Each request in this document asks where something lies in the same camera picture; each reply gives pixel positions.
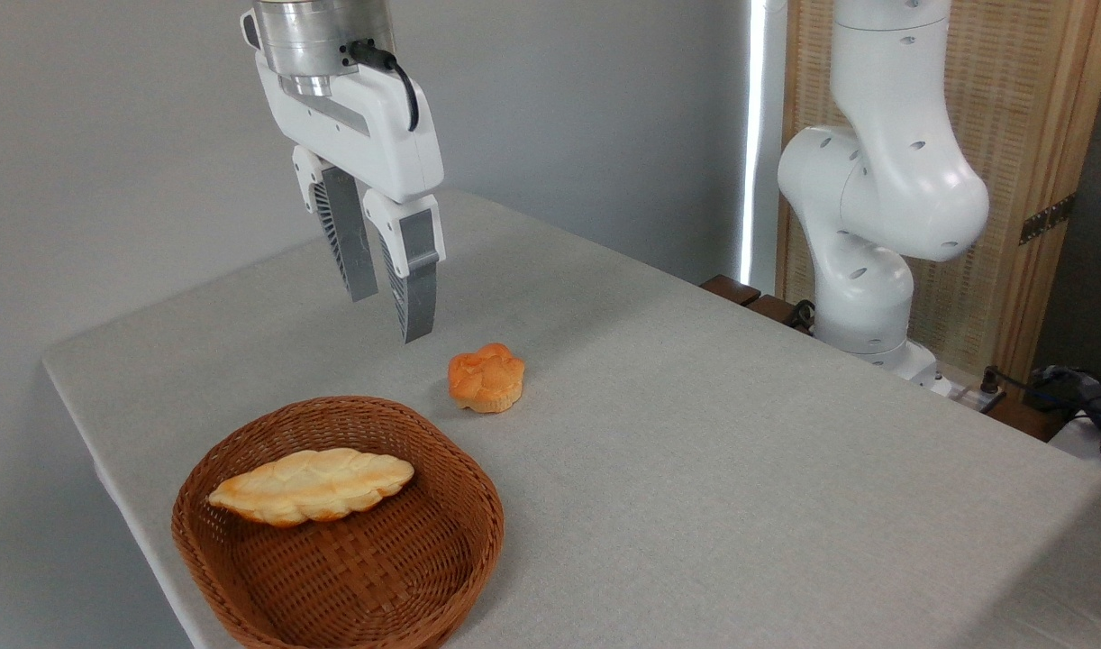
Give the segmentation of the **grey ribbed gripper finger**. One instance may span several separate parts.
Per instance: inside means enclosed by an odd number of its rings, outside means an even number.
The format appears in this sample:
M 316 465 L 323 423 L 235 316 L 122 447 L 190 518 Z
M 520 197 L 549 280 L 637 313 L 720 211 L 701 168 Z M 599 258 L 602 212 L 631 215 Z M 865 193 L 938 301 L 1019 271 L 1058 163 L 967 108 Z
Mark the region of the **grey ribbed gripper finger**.
M 424 196 L 397 203 L 367 190 L 362 209 L 380 235 L 403 340 L 417 340 L 434 325 L 438 264 L 446 259 L 438 201 Z
M 359 195 L 364 186 L 304 145 L 294 148 L 292 163 L 306 209 L 319 219 L 351 300 L 375 295 L 375 270 Z

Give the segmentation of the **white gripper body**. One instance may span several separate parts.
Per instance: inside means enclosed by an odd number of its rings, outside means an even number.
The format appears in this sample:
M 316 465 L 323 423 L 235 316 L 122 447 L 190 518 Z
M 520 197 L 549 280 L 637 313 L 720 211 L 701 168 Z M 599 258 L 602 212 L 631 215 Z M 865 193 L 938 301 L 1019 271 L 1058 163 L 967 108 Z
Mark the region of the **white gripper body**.
M 397 203 L 442 184 L 430 104 L 386 9 L 250 9 L 241 33 L 277 129 Z

